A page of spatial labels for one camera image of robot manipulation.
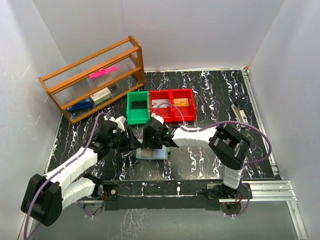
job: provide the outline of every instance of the red plastic tray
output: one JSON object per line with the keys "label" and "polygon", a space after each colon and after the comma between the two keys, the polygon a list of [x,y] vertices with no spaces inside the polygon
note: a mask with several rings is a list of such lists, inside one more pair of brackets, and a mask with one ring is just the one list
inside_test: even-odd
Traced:
{"label": "red plastic tray", "polygon": [[[171,91],[171,103],[174,104],[174,99],[189,99],[189,106],[178,106],[177,108],[182,112],[185,121],[196,120],[196,105],[194,100],[194,93],[191,88],[187,89],[172,89]],[[173,122],[182,122],[182,117],[179,112],[173,108]]]}
{"label": "red plastic tray", "polygon": [[[168,99],[171,102],[171,91],[170,90],[159,90],[159,91],[149,91],[149,104],[150,104],[150,115],[154,112],[155,108],[152,106],[152,100],[155,99]],[[171,123],[174,116],[174,107],[159,107],[156,110],[158,116],[163,117],[165,123]]]}

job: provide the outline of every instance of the clear plastic panel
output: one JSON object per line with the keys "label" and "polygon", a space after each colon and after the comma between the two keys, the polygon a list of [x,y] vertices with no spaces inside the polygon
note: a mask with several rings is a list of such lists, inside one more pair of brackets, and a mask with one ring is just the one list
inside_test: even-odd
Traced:
{"label": "clear plastic panel", "polygon": [[[111,93],[112,93],[112,97],[111,98],[114,98],[114,97],[124,93],[125,91],[133,88],[134,86],[136,86],[138,84],[139,84],[139,82],[132,75],[117,81],[116,84],[112,88],[109,88]],[[84,108],[84,109],[81,109],[81,110],[68,112],[68,115],[69,115],[71,120],[75,120],[75,119],[81,117],[82,115],[86,114],[87,112],[91,111],[92,109],[94,109],[96,107],[99,107],[102,104],[106,103],[111,98],[106,99],[106,100],[100,102],[99,104],[94,105],[93,107],[88,107],[88,108]]]}
{"label": "clear plastic panel", "polygon": [[121,75],[133,70],[136,68],[134,63],[131,61],[130,58],[126,58],[120,62],[117,62],[113,66],[118,66],[118,70],[110,72],[108,74],[105,74],[103,76],[91,79],[90,77],[87,77],[86,79],[76,83],[75,85],[72,85],[58,93],[55,94],[55,97],[58,101],[58,103],[63,106],[71,101],[73,101],[76,98],[79,98],[83,96],[84,94],[87,94],[90,91],[95,90],[96,88],[100,87],[103,84],[106,84],[110,82],[111,80],[114,80],[117,77],[120,77]]}
{"label": "clear plastic panel", "polygon": [[64,71],[46,81],[44,81],[45,85],[47,86],[47,88],[52,88],[55,85],[58,85],[62,82],[64,82],[65,80],[72,78],[73,76],[80,74],[90,68],[93,68],[94,66],[101,64],[107,60],[109,60],[110,58],[113,58],[123,52],[125,52],[126,50],[132,49],[133,45],[130,42],[126,42],[120,46],[115,47],[114,49],[111,49],[105,53],[100,54],[99,56],[96,56],[88,61],[85,61],[73,68],[70,68],[67,71]]}

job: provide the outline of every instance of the blue object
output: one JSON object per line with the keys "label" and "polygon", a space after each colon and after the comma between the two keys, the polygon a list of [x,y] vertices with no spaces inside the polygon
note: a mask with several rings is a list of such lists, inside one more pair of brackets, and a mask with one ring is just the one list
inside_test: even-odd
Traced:
{"label": "blue object", "polygon": [[77,102],[75,105],[73,105],[71,107],[68,107],[66,110],[68,112],[73,112],[76,110],[90,108],[93,106],[94,106],[94,103],[91,101],[91,99],[87,98],[87,99],[84,99],[84,100]]}

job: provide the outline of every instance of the black marble table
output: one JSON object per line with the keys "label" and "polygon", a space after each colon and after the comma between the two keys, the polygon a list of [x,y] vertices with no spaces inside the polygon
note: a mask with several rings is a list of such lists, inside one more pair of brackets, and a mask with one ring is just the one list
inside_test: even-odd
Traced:
{"label": "black marble table", "polygon": [[[193,90],[197,106],[196,121],[189,122],[189,127],[204,127],[209,124],[236,120],[231,109],[235,100],[244,103],[248,122],[258,127],[250,102],[248,90],[240,70],[214,71],[163,71],[147,72],[146,85],[140,91],[185,89]],[[126,117],[127,98],[124,97],[103,109],[104,112],[117,118]],[[53,170],[74,155],[89,137],[95,116],[71,125],[62,117],[58,130],[48,171]],[[240,129],[252,144],[248,161],[261,159],[266,155],[262,137],[252,129]],[[138,138],[142,137],[142,126],[134,126]],[[201,180],[222,179],[224,167],[210,149],[199,147],[175,148],[168,160],[136,159],[136,151],[120,153],[111,151],[98,164],[87,170],[87,173],[104,181],[161,181],[161,180]],[[246,179],[273,179],[274,174],[269,161],[251,165],[245,172]]]}

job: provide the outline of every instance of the gray floor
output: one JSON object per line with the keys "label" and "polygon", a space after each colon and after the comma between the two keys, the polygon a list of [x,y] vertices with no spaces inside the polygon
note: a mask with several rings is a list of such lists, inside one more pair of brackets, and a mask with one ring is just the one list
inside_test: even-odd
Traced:
{"label": "gray floor", "polygon": [[40,226],[34,240],[296,240],[285,201],[251,202],[232,220],[202,209],[129,209],[85,217],[77,204],[51,226]]}

